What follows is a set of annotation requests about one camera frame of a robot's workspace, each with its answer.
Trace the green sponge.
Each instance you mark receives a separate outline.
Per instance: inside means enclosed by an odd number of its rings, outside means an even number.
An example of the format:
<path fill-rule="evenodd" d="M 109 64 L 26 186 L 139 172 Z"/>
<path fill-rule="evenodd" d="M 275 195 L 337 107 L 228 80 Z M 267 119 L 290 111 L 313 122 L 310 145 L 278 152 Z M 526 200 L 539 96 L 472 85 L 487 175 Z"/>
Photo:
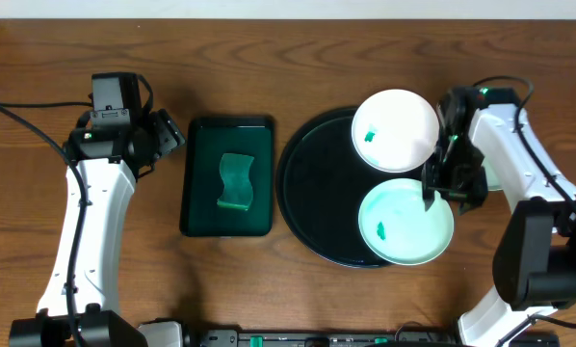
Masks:
<path fill-rule="evenodd" d="M 254 158 L 239 153 L 225 153 L 220 161 L 219 171 L 223 191 L 217 199 L 221 208 L 248 211 L 253 202 L 253 187 L 249 172 Z"/>

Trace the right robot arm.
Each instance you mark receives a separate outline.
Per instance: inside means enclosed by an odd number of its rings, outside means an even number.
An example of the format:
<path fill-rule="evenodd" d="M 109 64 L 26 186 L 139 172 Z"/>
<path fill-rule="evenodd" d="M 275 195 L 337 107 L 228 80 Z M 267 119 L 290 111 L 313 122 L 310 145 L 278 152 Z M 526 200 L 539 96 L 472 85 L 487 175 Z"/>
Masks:
<path fill-rule="evenodd" d="M 439 139 L 422 171 L 423 200 L 454 200 L 460 212 L 497 177 L 511 219 L 492 263 L 494 285 L 456 323 L 467 346 L 507 346 L 536 321 L 576 304 L 576 186 L 534 134 L 511 88 L 454 87 L 437 104 Z"/>

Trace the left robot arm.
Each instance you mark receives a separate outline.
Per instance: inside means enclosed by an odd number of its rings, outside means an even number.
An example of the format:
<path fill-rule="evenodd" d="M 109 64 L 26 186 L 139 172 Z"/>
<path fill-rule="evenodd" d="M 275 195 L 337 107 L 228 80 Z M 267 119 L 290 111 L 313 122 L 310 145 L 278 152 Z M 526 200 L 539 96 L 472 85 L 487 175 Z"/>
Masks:
<path fill-rule="evenodd" d="M 134 119 L 126 109 L 82 116 L 60 148 L 67 202 L 51 279 L 35 317 L 13 321 L 12 346 L 184 346 L 174 320 L 134 327 L 119 316 L 123 225 L 142 167 L 152 169 L 185 139 L 165 110 Z"/>

